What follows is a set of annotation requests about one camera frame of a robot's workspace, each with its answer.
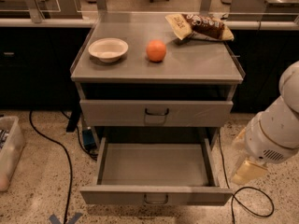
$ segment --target floor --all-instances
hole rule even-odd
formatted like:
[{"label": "floor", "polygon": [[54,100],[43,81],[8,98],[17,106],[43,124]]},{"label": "floor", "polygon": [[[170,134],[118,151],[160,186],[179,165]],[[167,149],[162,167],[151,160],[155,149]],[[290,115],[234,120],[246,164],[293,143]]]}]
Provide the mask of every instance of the floor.
[{"label": "floor", "polygon": [[[199,9],[197,0],[107,0],[109,10],[168,10],[178,12]],[[214,7],[229,9],[215,0]],[[27,224],[64,222],[64,211],[69,185],[69,166],[64,149],[38,134],[30,123],[27,110],[0,110],[5,116],[17,116],[26,146],[6,192],[0,192],[0,223]],[[235,137],[248,124],[254,114],[231,114],[221,128],[221,146],[225,169],[230,176],[243,151],[232,145]],[[105,224],[217,224],[232,223],[231,201],[224,206],[129,206],[87,205],[79,192],[89,185],[96,163],[80,148],[77,132],[67,133],[68,119],[60,111],[34,111],[34,126],[46,136],[59,141],[69,153],[73,166],[73,184],[67,212],[68,223]],[[215,144],[212,155],[220,186],[226,188],[220,146]],[[269,174],[252,180],[248,186],[261,189],[273,200],[275,211],[271,217],[257,218],[234,202],[235,223],[295,224],[299,222],[299,155],[279,165],[269,164]],[[234,191],[242,188],[230,183]],[[253,190],[243,190],[238,195],[247,207],[262,215],[268,214],[271,205],[266,198]]]}]

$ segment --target black cabinet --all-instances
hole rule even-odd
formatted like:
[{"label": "black cabinet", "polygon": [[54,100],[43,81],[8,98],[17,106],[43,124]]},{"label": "black cabinet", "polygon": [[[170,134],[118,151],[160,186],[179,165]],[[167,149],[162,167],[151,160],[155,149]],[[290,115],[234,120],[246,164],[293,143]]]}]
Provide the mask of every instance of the black cabinet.
[{"label": "black cabinet", "polygon": [[234,112],[265,110],[279,96],[285,69],[299,61],[299,31],[233,31],[229,47],[238,55],[246,76],[234,97]]},{"label": "black cabinet", "polygon": [[63,109],[78,102],[69,68],[89,28],[0,28],[0,108]]}]

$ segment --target cable on floor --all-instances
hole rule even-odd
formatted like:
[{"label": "cable on floor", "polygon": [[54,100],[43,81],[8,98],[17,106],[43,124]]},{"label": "cable on floor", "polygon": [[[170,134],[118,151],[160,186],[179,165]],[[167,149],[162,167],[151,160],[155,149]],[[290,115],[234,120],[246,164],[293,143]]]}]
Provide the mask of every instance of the cable on floor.
[{"label": "cable on floor", "polygon": [[[63,114],[67,119],[70,119],[70,117],[68,117],[68,116],[65,114],[64,111],[61,111],[61,112],[62,112],[62,114]],[[81,138],[80,138],[80,131],[79,131],[78,125],[76,126],[76,130],[77,130],[77,136],[78,136],[78,143],[79,143],[79,145],[80,145],[82,151],[83,151],[84,153],[86,153],[88,156],[90,156],[94,161],[96,161],[96,160],[97,160],[97,154],[93,154],[93,153],[91,153],[91,152],[90,152],[89,150],[87,150],[87,149],[84,147],[84,145],[82,144],[82,142],[81,142]]]},{"label": "cable on floor", "polygon": [[[221,131],[218,132],[218,143],[219,143],[220,151],[221,151],[221,159],[222,159],[222,166],[223,166],[225,183],[226,183],[227,188],[230,189],[230,185],[229,185],[227,174],[226,174],[226,170],[225,170],[224,155],[223,155],[222,146],[221,146]],[[242,191],[244,189],[253,189],[255,191],[261,192],[261,194],[264,195],[268,199],[268,201],[270,202],[270,204],[271,204],[271,211],[268,214],[266,214],[266,215],[261,215],[261,214],[255,213],[252,210],[250,210],[249,208],[247,208],[242,202],[240,202],[236,198],[236,194],[238,194],[240,191]],[[233,198],[232,198],[232,201],[231,201],[231,212],[232,212],[232,223],[234,223],[234,224],[235,224],[234,200],[236,200],[239,205],[241,205],[245,210],[247,210],[249,213],[251,213],[255,217],[271,217],[274,214],[275,206],[274,206],[274,203],[273,203],[272,199],[265,192],[263,192],[262,190],[256,189],[254,187],[248,187],[248,186],[246,186],[246,187],[238,189],[233,194]]]},{"label": "cable on floor", "polygon": [[34,129],[39,135],[43,136],[44,138],[46,138],[46,139],[50,140],[51,142],[53,142],[53,143],[59,145],[60,147],[62,147],[63,150],[64,150],[64,152],[65,152],[65,155],[66,155],[66,157],[67,157],[67,160],[68,160],[68,164],[69,164],[69,170],[70,170],[70,172],[69,172],[69,186],[68,186],[67,200],[66,200],[66,205],[65,205],[65,210],[64,210],[64,224],[65,224],[66,221],[67,221],[67,211],[68,211],[68,207],[69,207],[69,201],[70,201],[70,197],[71,197],[71,190],[72,190],[72,184],[73,184],[73,166],[72,166],[72,162],[71,162],[71,159],[70,159],[70,156],[69,156],[69,154],[68,154],[67,149],[65,148],[65,146],[64,146],[62,143],[60,143],[60,142],[58,142],[58,141],[56,141],[56,140],[54,140],[54,139],[52,139],[52,138],[46,136],[45,134],[43,134],[42,132],[40,132],[40,131],[36,128],[36,126],[35,126],[34,123],[32,122],[32,113],[33,113],[33,110],[31,110],[30,113],[29,113],[29,120],[30,120],[30,124],[31,124],[31,126],[33,127],[33,129]]}]

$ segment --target closed drawer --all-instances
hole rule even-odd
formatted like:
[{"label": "closed drawer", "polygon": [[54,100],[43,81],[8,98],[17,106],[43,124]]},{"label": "closed drawer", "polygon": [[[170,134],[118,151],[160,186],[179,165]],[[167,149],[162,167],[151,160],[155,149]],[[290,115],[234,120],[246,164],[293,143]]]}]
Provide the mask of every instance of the closed drawer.
[{"label": "closed drawer", "polygon": [[228,119],[230,101],[81,100],[89,126],[220,127]]},{"label": "closed drawer", "polygon": [[[225,205],[230,199],[233,192],[219,187],[203,128],[143,128],[140,139],[134,129],[108,128],[94,183],[80,190],[87,204]],[[134,142],[127,143],[130,135]]]}]

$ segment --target drawer cabinet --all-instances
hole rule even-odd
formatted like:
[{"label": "drawer cabinet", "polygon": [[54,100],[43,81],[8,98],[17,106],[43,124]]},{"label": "drawer cabinet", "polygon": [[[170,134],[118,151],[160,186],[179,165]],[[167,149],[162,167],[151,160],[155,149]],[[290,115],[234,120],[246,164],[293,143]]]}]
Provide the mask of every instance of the drawer cabinet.
[{"label": "drawer cabinet", "polygon": [[[239,65],[222,43],[178,45],[164,15],[100,14],[73,64],[99,152],[93,182],[81,188],[87,204],[224,205],[232,196],[211,149],[243,80]],[[88,47],[102,37],[125,37],[126,57],[94,63]],[[148,37],[163,38],[161,63],[145,58]]]}]

